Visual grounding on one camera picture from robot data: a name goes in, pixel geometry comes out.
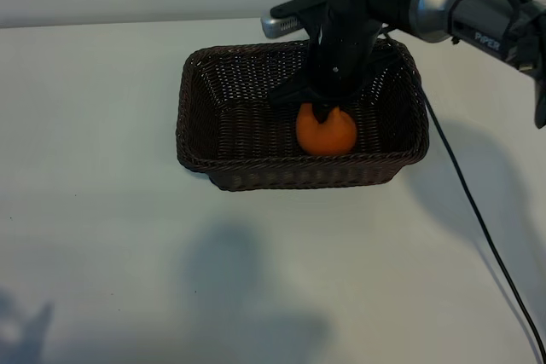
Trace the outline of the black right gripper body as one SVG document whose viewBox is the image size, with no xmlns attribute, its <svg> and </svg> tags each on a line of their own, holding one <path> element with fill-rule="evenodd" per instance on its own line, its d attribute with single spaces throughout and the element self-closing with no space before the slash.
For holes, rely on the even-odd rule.
<svg viewBox="0 0 546 364">
<path fill-rule="evenodd" d="M 311 103 L 338 106 L 356 100 L 380 74 L 391 66 L 404 65 L 404 46 L 386 40 L 376 46 L 382 24 L 365 11 L 340 12 L 333 9 L 270 11 L 276 33 L 285 34 L 282 25 L 296 21 L 309 34 L 303 66 L 269 91 L 273 106 Z"/>
</svg>

